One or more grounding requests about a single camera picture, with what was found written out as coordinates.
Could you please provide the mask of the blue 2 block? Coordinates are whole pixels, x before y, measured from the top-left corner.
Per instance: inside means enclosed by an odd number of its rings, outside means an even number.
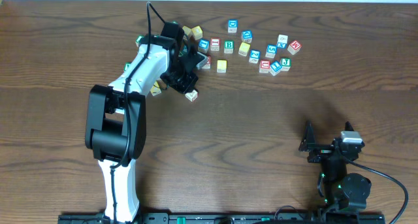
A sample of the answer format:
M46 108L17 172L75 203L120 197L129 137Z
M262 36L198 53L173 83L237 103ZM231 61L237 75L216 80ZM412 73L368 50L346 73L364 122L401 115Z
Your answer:
M261 57L261 52L258 50L251 50L249 53L249 62L258 64Z

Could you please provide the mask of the red I block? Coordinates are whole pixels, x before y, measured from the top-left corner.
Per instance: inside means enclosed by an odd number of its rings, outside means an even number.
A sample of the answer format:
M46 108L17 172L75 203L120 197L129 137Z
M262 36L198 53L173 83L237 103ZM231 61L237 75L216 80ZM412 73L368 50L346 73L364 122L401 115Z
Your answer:
M210 50L213 52L218 52L220 50L221 39L214 37L210 39Z

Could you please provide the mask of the red A block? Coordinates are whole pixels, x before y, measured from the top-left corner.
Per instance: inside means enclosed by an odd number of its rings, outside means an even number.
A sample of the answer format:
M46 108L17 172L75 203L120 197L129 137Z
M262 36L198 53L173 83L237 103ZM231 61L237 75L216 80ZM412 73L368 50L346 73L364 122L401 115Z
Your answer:
M197 90L193 90L192 92L186 93L185 97L190 101L193 102L199 96L199 92Z

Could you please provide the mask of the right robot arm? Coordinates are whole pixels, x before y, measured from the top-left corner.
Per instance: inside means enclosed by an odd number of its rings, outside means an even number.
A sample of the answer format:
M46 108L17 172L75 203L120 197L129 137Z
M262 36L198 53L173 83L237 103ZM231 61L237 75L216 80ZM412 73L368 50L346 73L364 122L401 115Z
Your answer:
M330 144L318 143L311 122L306 122L298 150L308 152L309 163L321 165L317 189L326 200L322 216L326 213L357 213L366 208L371 181L358 173L347 172L347 164L359 158L363 147L359 132L354 131L350 122L345 123L340 136Z

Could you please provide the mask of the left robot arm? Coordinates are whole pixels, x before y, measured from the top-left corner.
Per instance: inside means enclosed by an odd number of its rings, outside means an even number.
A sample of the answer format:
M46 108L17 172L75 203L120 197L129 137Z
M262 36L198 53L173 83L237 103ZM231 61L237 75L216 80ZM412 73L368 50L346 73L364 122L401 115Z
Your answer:
M179 24L165 22L160 35L139 40L135 59L107 86L89 93L85 144L102 169L106 189L105 223L132 223L139 210L136 160L146 141L146 97L156 81L181 94L198 80L194 68L207 57L193 45L181 54L186 38Z

